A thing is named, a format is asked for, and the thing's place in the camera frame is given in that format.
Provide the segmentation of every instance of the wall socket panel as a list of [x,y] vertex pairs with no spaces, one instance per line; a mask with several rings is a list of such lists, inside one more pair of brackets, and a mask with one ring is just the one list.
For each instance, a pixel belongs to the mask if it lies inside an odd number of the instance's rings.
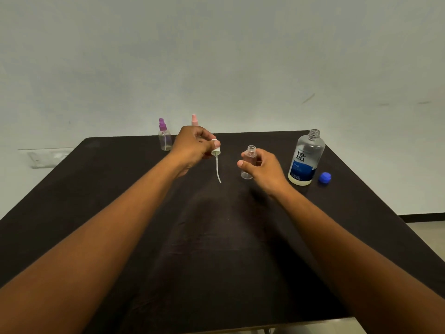
[[74,148],[19,150],[27,165],[33,169],[52,168],[66,158]]

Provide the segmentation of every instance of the black table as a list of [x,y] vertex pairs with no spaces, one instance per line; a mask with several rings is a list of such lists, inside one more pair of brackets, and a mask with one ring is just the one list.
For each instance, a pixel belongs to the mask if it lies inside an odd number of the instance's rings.
[[[284,211],[236,162],[253,144],[287,173],[307,131],[219,134],[215,160],[175,181],[86,333],[190,333],[350,314]],[[0,221],[4,285],[152,168],[157,136],[87,138]],[[340,225],[445,297],[445,263],[328,147],[296,187]]]

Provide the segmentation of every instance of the floor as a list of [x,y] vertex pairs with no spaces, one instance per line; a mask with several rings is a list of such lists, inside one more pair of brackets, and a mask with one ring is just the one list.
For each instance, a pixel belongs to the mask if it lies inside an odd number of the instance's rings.
[[[445,260],[445,221],[407,224],[443,260]],[[271,328],[271,334],[365,334],[354,318],[330,320],[323,323]],[[244,331],[237,334],[268,334],[267,331]]]

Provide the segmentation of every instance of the blue cap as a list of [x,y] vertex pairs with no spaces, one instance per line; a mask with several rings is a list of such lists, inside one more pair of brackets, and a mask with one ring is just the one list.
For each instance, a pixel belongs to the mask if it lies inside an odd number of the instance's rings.
[[324,184],[327,184],[331,181],[331,174],[329,172],[323,172],[318,180]]

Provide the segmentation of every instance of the person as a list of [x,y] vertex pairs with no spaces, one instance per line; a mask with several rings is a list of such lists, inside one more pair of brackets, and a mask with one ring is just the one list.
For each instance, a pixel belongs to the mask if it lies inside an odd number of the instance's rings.
[[[185,126],[172,151],[127,191],[0,289],[0,334],[80,333],[175,178],[220,146]],[[361,242],[286,180],[276,157],[239,161],[289,214],[337,294],[369,333],[445,333],[445,300]]]

